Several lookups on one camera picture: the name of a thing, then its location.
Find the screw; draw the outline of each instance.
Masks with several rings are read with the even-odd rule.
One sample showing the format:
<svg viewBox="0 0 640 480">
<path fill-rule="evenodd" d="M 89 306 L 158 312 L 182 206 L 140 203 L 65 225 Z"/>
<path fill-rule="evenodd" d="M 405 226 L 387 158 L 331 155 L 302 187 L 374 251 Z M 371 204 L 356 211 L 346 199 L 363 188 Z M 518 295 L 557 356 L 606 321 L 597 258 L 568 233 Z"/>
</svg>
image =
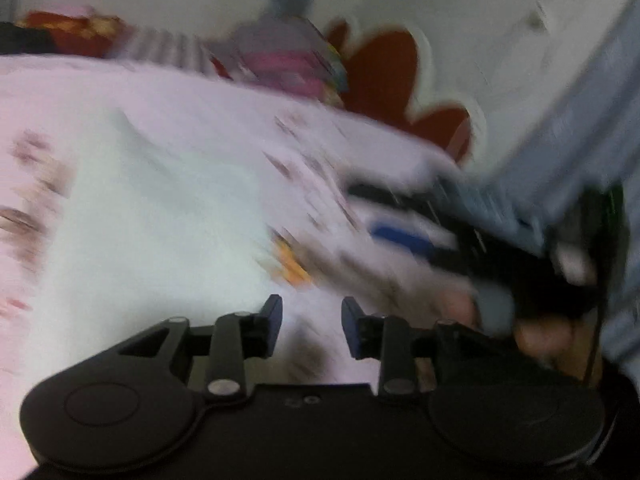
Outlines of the screw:
<svg viewBox="0 0 640 480">
<path fill-rule="evenodd" d="M 316 395 L 306 396 L 303 400 L 305 401 L 305 404 L 309 404 L 309 405 L 320 404 L 320 402 L 321 402 L 320 397 L 318 397 Z"/>
<path fill-rule="evenodd" d="M 217 381 L 211 381 L 207 386 L 207 390 L 216 396 L 228 397 L 240 391 L 240 384 L 231 379 L 218 379 Z"/>
<path fill-rule="evenodd" d="M 383 388 L 389 395 L 411 395 L 415 391 L 415 385 L 409 379 L 391 379 Z"/>
</svg>

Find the gray fabric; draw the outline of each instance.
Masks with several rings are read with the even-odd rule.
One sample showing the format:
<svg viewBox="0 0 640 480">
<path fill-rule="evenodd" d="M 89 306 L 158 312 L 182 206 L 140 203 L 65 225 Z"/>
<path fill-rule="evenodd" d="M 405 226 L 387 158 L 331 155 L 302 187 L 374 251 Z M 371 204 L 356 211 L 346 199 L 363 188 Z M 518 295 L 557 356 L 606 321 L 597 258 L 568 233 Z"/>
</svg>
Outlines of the gray fabric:
<svg viewBox="0 0 640 480">
<path fill-rule="evenodd" d="M 583 185 L 621 179 L 631 227 L 625 283 L 602 344 L 640 378 L 640 0 L 632 0 L 569 93 L 492 179 L 557 219 Z"/>
<path fill-rule="evenodd" d="M 225 56 L 274 54 L 277 52 L 317 52 L 329 57 L 330 46 L 307 20 L 263 16 L 241 25 L 228 40 L 211 41 L 207 45 L 217 59 Z"/>
<path fill-rule="evenodd" d="M 513 331 L 516 312 L 508 287 L 487 280 L 472 280 L 482 331 L 492 337 L 506 337 Z"/>
</svg>

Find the red fabric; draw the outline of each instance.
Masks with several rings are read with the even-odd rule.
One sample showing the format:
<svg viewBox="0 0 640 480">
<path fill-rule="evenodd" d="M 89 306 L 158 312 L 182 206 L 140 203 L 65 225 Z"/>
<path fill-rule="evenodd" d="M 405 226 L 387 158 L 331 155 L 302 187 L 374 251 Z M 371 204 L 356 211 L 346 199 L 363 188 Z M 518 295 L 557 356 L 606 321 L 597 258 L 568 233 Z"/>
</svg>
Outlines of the red fabric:
<svg viewBox="0 0 640 480">
<path fill-rule="evenodd" d="M 18 25 L 48 30 L 60 54 L 87 57 L 104 57 L 124 30 L 119 18 L 70 18 L 52 12 L 30 12 Z"/>
<path fill-rule="evenodd" d="M 220 63 L 215 57 L 211 58 L 211 62 L 213 66 L 216 68 L 216 72 L 221 78 L 232 80 L 232 77 L 229 75 L 229 72 L 226 70 L 225 66 Z"/>
</svg>

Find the pillow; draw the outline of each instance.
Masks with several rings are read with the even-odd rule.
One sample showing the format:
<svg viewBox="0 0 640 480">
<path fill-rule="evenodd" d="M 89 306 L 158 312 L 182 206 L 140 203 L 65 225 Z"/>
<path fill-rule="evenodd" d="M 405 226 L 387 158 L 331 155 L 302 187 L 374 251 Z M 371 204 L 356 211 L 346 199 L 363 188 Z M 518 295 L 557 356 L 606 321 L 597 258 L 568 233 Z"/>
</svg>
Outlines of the pillow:
<svg viewBox="0 0 640 480">
<path fill-rule="evenodd" d="M 114 16 L 70 18 L 52 12 L 30 12 L 17 25 L 47 29 L 60 54 L 87 57 L 104 57 L 124 30 Z"/>
<path fill-rule="evenodd" d="M 121 112 L 96 116 L 33 301 L 16 411 L 39 381 L 157 322 L 254 312 L 272 288 L 252 174 L 170 155 Z"/>
</svg>

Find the blue object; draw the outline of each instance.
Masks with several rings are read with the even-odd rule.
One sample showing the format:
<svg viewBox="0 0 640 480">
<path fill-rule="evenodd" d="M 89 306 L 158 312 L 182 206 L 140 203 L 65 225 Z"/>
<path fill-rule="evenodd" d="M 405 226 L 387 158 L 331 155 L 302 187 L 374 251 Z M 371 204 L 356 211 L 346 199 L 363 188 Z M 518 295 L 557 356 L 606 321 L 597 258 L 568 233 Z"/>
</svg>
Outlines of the blue object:
<svg viewBox="0 0 640 480">
<path fill-rule="evenodd" d="M 434 255 L 434 245 L 422 235 L 412 234 L 386 224 L 374 225 L 369 233 L 373 238 L 386 240 L 408 249 L 414 256 L 429 260 Z"/>
</svg>

